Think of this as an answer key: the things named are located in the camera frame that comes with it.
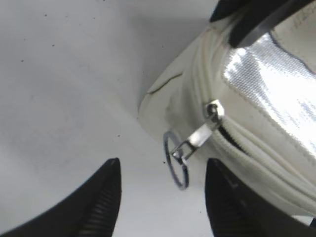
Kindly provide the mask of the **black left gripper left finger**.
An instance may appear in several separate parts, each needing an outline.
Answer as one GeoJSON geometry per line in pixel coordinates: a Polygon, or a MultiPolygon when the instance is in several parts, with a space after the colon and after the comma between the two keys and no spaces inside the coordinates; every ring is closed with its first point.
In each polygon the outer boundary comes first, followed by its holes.
{"type": "Polygon", "coordinates": [[[110,237],[121,203],[121,166],[107,160],[73,193],[4,237],[110,237]]]}

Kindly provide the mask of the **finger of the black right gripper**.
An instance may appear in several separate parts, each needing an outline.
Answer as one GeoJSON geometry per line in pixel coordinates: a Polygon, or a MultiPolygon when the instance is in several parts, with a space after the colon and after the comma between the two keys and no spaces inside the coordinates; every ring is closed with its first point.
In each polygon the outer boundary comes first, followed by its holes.
{"type": "Polygon", "coordinates": [[[248,11],[230,33],[230,46],[233,48],[251,46],[261,36],[312,2],[312,0],[252,1],[248,11]]]}
{"type": "Polygon", "coordinates": [[[210,23],[222,20],[247,6],[250,0],[219,0],[212,15],[210,23]]]}

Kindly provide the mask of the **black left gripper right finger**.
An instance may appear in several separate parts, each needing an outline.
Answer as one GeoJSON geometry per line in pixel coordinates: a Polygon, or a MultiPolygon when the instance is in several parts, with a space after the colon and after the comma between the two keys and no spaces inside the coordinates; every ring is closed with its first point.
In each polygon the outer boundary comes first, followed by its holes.
{"type": "Polygon", "coordinates": [[[314,237],[307,226],[251,190],[218,159],[207,162],[205,204],[216,237],[314,237]]]}

